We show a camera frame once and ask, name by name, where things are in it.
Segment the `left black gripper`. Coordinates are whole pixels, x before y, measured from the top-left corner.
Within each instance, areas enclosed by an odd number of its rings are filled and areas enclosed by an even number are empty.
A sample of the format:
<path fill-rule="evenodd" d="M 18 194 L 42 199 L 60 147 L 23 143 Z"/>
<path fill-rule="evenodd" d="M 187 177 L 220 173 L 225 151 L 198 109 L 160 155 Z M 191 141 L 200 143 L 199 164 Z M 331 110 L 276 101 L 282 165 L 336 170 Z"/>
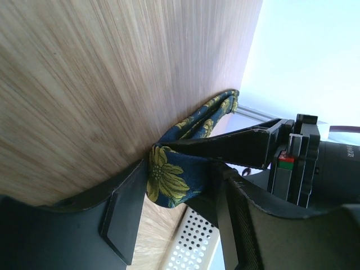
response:
<path fill-rule="evenodd" d="M 318 118 L 275 119 L 215 137 L 163 143 L 176 152 L 264 170 L 267 191 L 303 208 L 359 203 L 359 146 L 322 141 Z"/>

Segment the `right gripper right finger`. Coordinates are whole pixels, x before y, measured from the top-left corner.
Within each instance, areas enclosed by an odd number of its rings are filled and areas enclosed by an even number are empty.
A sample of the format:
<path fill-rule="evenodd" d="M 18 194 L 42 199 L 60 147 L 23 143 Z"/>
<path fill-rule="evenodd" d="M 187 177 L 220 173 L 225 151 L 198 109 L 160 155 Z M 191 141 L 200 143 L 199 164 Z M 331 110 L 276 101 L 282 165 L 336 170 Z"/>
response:
<path fill-rule="evenodd" d="M 226 269 L 359 268 L 357 204 L 302 208 L 214 163 L 191 208 L 219 230 Z"/>

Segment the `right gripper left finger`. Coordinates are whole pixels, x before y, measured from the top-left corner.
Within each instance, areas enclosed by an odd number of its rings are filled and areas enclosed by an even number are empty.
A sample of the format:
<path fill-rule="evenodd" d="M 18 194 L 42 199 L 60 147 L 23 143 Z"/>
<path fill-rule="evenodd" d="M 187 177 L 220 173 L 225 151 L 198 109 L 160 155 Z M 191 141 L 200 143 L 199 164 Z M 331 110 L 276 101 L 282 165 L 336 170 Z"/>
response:
<path fill-rule="evenodd" d="M 2 269 L 126 269 L 146 191 L 140 160 L 51 206 L 1 196 Z"/>

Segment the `blue yellow floral tie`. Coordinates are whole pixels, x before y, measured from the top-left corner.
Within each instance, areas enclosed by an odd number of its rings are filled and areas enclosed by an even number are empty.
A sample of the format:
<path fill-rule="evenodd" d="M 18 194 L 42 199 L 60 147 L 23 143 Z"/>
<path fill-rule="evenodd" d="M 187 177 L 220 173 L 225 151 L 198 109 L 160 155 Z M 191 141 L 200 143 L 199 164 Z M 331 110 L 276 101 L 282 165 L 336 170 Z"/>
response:
<path fill-rule="evenodd" d="M 210 161 L 184 154 L 166 143 L 209 137 L 223 116 L 236 111 L 238 98 L 239 91 L 235 89 L 220 93 L 171 127 L 152 146 L 146 191 L 150 201 L 164 208 L 175 208 L 205 190 L 209 183 Z"/>

